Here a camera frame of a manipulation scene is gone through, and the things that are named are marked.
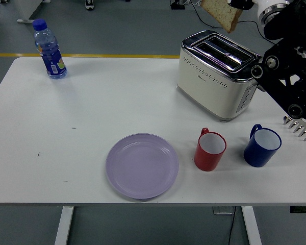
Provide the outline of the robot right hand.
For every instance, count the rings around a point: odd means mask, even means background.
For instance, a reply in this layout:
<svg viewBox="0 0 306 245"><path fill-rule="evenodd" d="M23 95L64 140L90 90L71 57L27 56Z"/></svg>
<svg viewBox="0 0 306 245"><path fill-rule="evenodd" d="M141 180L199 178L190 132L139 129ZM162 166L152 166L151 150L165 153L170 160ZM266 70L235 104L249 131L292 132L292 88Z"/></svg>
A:
<svg viewBox="0 0 306 245"><path fill-rule="evenodd" d="M227 0L227 3L229 6L240 10L250 10L256 4L261 11L273 5L289 4L288 1L284 0Z"/></svg>

